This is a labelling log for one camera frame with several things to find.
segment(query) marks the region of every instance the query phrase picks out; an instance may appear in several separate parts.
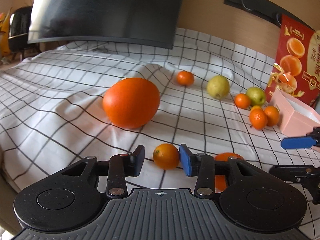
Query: pink box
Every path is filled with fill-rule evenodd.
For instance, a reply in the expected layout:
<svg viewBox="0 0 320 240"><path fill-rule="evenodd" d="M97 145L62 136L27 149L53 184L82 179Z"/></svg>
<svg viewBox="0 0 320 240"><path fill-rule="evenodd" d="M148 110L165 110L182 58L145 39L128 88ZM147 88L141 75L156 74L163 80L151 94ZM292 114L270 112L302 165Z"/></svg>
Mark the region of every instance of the pink box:
<svg viewBox="0 0 320 240"><path fill-rule="evenodd" d="M276 89L269 105L275 106L280 112L280 131L289 137L305 136L314 127L320 126L320 115L299 99Z"/></svg>

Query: wooden wall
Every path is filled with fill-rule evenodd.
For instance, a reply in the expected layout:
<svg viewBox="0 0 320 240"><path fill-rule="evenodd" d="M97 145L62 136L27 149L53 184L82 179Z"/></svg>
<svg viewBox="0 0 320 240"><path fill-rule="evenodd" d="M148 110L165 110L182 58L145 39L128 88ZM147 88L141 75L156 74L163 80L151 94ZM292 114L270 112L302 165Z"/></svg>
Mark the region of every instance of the wooden wall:
<svg viewBox="0 0 320 240"><path fill-rule="evenodd" d="M12 0L13 10L33 0ZM320 0L270 0L320 29ZM274 58L279 28L261 18L223 4L223 0L183 0L178 26L241 44Z"/></svg>
<svg viewBox="0 0 320 240"><path fill-rule="evenodd" d="M0 0L0 13L7 13L12 7L13 0Z"/></svg>

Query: red packaging box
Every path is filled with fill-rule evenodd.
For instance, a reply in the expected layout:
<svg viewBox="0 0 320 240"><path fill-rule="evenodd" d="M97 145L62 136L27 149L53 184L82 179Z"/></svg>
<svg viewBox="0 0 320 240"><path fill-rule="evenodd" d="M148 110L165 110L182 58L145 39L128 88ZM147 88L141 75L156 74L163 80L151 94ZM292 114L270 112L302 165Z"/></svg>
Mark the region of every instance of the red packaging box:
<svg viewBox="0 0 320 240"><path fill-rule="evenodd" d="M265 93L276 88L312 106L320 93L320 32L282 15L276 62Z"/></svg>

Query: circular cover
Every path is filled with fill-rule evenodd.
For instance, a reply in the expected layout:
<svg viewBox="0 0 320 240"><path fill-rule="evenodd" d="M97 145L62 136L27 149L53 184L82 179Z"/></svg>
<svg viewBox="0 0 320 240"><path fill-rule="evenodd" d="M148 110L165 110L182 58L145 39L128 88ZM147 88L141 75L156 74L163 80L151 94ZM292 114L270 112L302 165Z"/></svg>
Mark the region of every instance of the circular cover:
<svg viewBox="0 0 320 240"><path fill-rule="evenodd" d="M298 227L307 210L296 188L270 176L243 176L220 196L223 212L235 223L254 231L281 232Z"/></svg>
<svg viewBox="0 0 320 240"><path fill-rule="evenodd" d="M70 206L75 200L75 195L66 189L49 189L38 196L38 204L50 210L59 210Z"/></svg>

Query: bed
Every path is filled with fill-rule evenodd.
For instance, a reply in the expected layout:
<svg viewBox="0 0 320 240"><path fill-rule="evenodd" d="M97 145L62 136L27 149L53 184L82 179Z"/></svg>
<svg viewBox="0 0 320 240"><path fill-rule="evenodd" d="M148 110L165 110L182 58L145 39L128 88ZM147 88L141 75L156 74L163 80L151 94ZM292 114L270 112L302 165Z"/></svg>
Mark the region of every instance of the bed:
<svg viewBox="0 0 320 240"><path fill-rule="evenodd" d="M177 29L172 50L126 43L76 41L27 58L0 74L0 145L7 182L19 190L89 155L108 160L143 144L146 159L132 188L194 188L181 167L163 171L152 161L161 143L186 143L193 153L235 152L268 171L274 164L320 166L312 149L283 150L279 128L250 127L248 110L233 97L247 88L265 88L274 60L252 49L196 31ZM195 83L179 86L175 75L191 71ZM205 90L222 74L230 94L222 101ZM114 126L101 107L105 91L123 78L141 77L159 89L161 102L145 126L126 130ZM320 236L320 205L301 185L308 210L300 230ZM104 192L106 178L98 190Z"/></svg>

